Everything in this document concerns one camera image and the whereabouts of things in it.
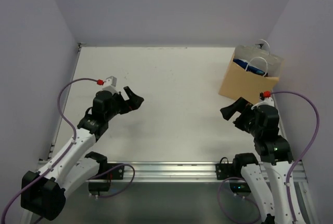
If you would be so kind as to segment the brown paper bag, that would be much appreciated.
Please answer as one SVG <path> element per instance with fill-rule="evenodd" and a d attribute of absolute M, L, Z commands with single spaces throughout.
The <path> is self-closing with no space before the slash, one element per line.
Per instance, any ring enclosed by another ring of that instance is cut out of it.
<path fill-rule="evenodd" d="M 248 61 L 250 65 L 267 72 L 268 76 L 245 71 L 233 62 L 234 58 Z M 223 77 L 219 95 L 234 100 L 243 97 L 255 104 L 260 101 L 259 93 L 272 90 L 279 82 L 283 63 L 284 58 L 273 54 L 265 39 L 257 40 L 254 45 L 238 45 Z"/>

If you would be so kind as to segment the blue snack bag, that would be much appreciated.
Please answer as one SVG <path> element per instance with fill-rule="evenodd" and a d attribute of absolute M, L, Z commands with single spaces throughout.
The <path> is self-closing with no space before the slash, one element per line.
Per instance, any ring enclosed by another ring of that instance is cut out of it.
<path fill-rule="evenodd" d="M 241 68 L 243 68 L 247 72 L 251 72 L 253 74 L 263 76 L 263 77 L 268 76 L 267 72 L 264 72 L 263 70 L 255 67 L 253 65 L 250 65 L 248 61 L 234 58 L 233 62 L 236 63 L 237 65 L 239 65 Z"/>

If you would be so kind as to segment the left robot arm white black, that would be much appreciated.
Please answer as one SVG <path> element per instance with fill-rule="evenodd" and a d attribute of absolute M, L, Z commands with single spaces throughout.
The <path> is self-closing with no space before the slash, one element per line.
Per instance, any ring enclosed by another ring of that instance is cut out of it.
<path fill-rule="evenodd" d="M 144 102 L 124 88 L 128 99 L 114 89 L 98 91 L 84 117 L 74 129 L 66 145 L 36 172 L 28 171 L 22 179 L 21 207 L 49 221 L 62 212 L 67 198 L 85 181 L 117 177 L 125 164 L 108 165 L 107 157 L 90 151 L 117 115 L 140 108 Z"/>

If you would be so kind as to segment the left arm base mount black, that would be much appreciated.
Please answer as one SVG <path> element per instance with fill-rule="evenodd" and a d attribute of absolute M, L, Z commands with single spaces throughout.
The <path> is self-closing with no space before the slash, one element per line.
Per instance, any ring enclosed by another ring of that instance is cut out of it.
<path fill-rule="evenodd" d="M 113 180 L 122 180 L 124 165 L 120 163 L 107 163 L 88 181 L 88 191 L 91 195 L 104 195 L 111 189 Z"/>

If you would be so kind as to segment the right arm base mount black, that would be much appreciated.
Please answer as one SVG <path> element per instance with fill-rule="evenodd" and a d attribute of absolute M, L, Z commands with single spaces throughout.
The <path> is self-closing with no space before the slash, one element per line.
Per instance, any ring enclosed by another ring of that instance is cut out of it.
<path fill-rule="evenodd" d="M 229 162 L 227 157 L 222 157 L 215 165 L 215 173 L 217 180 L 224 180 L 229 177 L 240 177 L 241 175 L 235 172 L 234 166 Z M 249 196 L 251 191 L 249 186 L 244 181 L 228 180 L 226 182 L 227 189 L 230 189 L 236 195 Z"/>

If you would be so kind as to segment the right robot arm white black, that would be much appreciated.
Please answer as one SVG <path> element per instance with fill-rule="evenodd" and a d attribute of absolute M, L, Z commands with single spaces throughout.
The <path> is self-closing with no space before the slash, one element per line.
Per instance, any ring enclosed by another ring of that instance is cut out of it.
<path fill-rule="evenodd" d="M 244 179 L 251 190 L 262 223 L 305 223 L 292 175 L 294 159 L 289 142 L 279 134 L 279 113 L 274 100 L 265 94 L 252 104 L 243 97 L 223 107 L 229 120 L 236 112 L 236 128 L 253 136 L 260 159 L 252 153 L 235 155 L 236 178 Z"/>

